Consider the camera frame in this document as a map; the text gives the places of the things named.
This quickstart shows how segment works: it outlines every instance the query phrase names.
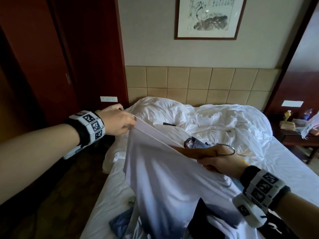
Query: white duvet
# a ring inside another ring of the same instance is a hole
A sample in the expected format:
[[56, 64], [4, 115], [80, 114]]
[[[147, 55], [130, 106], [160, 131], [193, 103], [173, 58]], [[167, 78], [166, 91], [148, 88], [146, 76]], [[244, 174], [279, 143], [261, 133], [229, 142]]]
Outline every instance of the white duvet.
[[[146, 97], [126, 109], [169, 138], [183, 145], [190, 136], [210, 144], [229, 144], [248, 163], [258, 164], [272, 140], [267, 118], [246, 105], [203, 105], [192, 107], [157, 97]], [[163, 125], [163, 122], [176, 126]], [[115, 138], [106, 153], [103, 171], [109, 173], [113, 162], [125, 159], [128, 132]]]

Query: beige wall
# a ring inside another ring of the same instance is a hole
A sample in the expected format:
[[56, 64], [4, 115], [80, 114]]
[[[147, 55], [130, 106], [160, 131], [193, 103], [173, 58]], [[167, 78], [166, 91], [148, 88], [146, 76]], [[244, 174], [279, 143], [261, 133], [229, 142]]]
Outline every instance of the beige wall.
[[183, 104], [251, 105], [263, 110], [279, 69], [126, 66], [130, 104], [146, 96]]
[[127, 66], [281, 68], [310, 0], [247, 0], [235, 41], [174, 40], [175, 0], [118, 0]]
[[0, 142], [31, 130], [31, 125], [0, 67]]

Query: picture frame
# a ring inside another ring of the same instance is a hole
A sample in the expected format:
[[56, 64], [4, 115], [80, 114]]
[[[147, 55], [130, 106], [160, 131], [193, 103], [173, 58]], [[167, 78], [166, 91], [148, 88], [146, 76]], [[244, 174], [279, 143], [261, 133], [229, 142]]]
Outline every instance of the picture frame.
[[175, 40], [236, 40], [247, 0], [176, 0]]

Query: bed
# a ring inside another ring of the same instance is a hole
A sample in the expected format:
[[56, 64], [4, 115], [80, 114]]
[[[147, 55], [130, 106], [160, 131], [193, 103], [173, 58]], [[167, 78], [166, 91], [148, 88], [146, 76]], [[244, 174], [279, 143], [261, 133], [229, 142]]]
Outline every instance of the bed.
[[[232, 144], [245, 160], [284, 180], [292, 191], [319, 206], [319, 176], [272, 136], [270, 124], [257, 109], [241, 105], [190, 105], [156, 97], [146, 97], [127, 109], [180, 144], [195, 136], [208, 143]], [[176, 124], [165, 126], [163, 122]], [[129, 209], [134, 195], [125, 183], [128, 134], [116, 137], [108, 150], [103, 170], [109, 173], [81, 239], [116, 238], [109, 221]]]

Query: white garment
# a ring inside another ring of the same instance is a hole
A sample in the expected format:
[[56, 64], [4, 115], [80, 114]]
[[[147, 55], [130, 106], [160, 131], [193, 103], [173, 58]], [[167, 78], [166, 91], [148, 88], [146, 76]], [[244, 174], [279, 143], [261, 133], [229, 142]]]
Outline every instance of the white garment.
[[146, 233], [181, 238], [200, 198], [240, 216], [232, 203], [240, 190], [229, 177], [209, 172], [167, 144], [180, 146], [140, 119], [130, 129], [123, 170]]

